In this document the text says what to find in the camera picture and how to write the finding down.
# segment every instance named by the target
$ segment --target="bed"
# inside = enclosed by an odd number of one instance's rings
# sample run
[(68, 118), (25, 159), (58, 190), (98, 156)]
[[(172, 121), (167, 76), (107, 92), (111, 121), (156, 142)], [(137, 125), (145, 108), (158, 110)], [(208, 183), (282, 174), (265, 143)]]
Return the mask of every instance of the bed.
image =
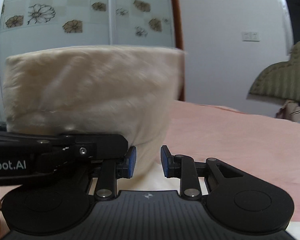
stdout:
[[(173, 103), (170, 116), (164, 144), (172, 154), (202, 162), (215, 157), (286, 190), (295, 203), (287, 230), (300, 240), (299, 123), (181, 101)], [(148, 180), (154, 181), (151, 175)], [(169, 185), (178, 187), (177, 181)], [(0, 196), (9, 190), (11, 187), (0, 188)], [(5, 234), (8, 229), (1, 219)]]

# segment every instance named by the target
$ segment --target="light switch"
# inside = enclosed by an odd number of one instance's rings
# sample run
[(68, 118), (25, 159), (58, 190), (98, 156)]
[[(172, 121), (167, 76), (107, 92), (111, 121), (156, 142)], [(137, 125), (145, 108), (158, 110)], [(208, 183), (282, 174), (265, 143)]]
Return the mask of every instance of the light switch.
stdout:
[(260, 41), (260, 40), (259, 40), (259, 33), (257, 33), (257, 32), (252, 32), (252, 33), (251, 33), (251, 40), (252, 40), (252, 41)]
[(260, 41), (258, 32), (242, 32), (242, 41)]
[(242, 32), (242, 41), (250, 41), (250, 33)]

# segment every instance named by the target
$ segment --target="metal pin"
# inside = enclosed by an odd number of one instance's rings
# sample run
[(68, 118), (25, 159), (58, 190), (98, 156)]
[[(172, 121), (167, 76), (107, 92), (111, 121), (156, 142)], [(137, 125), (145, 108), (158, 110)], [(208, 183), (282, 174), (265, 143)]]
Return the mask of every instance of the metal pin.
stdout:
[(96, 192), (97, 196), (99, 197), (110, 197), (112, 195), (112, 191), (109, 190), (109, 189), (99, 189), (97, 192)]
[(48, 140), (37, 140), (38, 143), (49, 143)]
[(196, 197), (200, 194), (200, 191), (195, 188), (188, 188), (183, 193), (188, 197)]
[(80, 148), (79, 152), (81, 155), (85, 155), (87, 153), (87, 149), (82, 147), (82, 148)]

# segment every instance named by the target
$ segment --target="white fur cushion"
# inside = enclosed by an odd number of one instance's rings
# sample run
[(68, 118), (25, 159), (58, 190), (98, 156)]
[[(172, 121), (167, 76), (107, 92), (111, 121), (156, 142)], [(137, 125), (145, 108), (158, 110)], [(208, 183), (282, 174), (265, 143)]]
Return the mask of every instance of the white fur cushion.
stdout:
[(122, 134), (137, 147), (135, 175), (147, 172), (177, 99), (184, 53), (177, 49), (81, 46), (6, 60), (8, 131)]

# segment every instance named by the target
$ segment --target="floral pattern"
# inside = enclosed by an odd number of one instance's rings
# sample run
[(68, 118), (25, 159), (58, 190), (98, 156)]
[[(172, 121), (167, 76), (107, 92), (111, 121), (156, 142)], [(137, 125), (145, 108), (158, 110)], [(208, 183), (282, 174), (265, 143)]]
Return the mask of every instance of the floral pattern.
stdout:
[(129, 14), (129, 11), (126, 9), (120, 8), (115, 11), (115, 14), (119, 15), (119, 16), (126, 16)]
[(28, 25), (32, 20), (34, 23), (46, 23), (56, 16), (56, 12), (53, 7), (45, 4), (35, 4), (30, 6)]
[(95, 2), (91, 6), (92, 6), (92, 9), (94, 9), (96, 11), (101, 11), (101, 12), (105, 12), (106, 11), (106, 4), (105, 3)]
[(10, 17), (6, 22), (5, 25), (7, 28), (13, 28), (23, 25), (23, 15), (15, 15)]
[(154, 18), (149, 22), (149, 26), (152, 30), (156, 32), (162, 32), (162, 24), (161, 21)]
[(162, 18), (162, 21), (163, 21), (164, 24), (170, 25), (170, 19), (168, 19), (168, 18)]
[(146, 3), (140, 0), (134, 0), (133, 4), (138, 10), (142, 12), (150, 12), (151, 10), (150, 3)]
[(135, 29), (136, 29), (136, 36), (146, 37), (148, 35), (146, 29), (141, 28), (140, 26), (136, 27)]
[(82, 21), (72, 20), (63, 25), (65, 33), (82, 33)]

